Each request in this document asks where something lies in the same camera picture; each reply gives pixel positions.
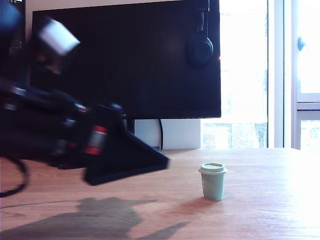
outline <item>black cable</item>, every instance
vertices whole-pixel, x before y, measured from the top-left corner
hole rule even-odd
[[[56,203],[65,203],[65,202],[71,203],[76,201],[47,201],[47,202],[24,203],[24,204],[11,205],[11,206],[2,206],[0,207],[0,209],[15,208],[15,207],[21,207],[21,206],[27,206],[27,205],[56,204]]]
[[[21,192],[29,183],[29,173],[26,165],[19,158],[10,156],[5,158],[18,166],[19,170],[23,173],[23,182],[22,184],[18,185],[16,189],[0,192],[0,198],[6,198]]]
[[[162,126],[162,121],[159,119],[160,131],[161,131],[161,150],[164,149],[164,128]]]

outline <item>small cup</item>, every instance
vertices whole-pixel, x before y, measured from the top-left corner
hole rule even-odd
[[[221,201],[224,195],[224,178],[227,173],[224,164],[210,162],[199,168],[202,178],[203,195],[211,201]]]

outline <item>window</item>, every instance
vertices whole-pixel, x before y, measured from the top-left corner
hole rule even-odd
[[[297,79],[298,102],[320,102],[320,32],[314,25],[320,22],[320,1],[299,0],[297,2]]]
[[[268,1],[220,1],[221,118],[202,119],[203,148],[267,147]]]
[[[303,151],[320,152],[320,66],[319,31],[314,25],[320,21],[320,1],[295,0],[292,12],[296,76],[296,108],[294,147]]]

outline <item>black headphones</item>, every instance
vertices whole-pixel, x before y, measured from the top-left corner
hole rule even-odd
[[[193,35],[187,44],[187,55],[192,66],[207,63],[213,53],[214,46],[208,38],[208,15],[210,0],[196,0],[197,34]]]

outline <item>wooden table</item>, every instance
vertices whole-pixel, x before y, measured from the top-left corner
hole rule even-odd
[[[320,160],[293,149],[164,151],[169,170],[89,186],[82,170],[27,161],[31,184],[1,199],[3,240],[320,239]],[[202,163],[225,163],[224,199],[204,199]],[[18,171],[1,161],[2,190]]]

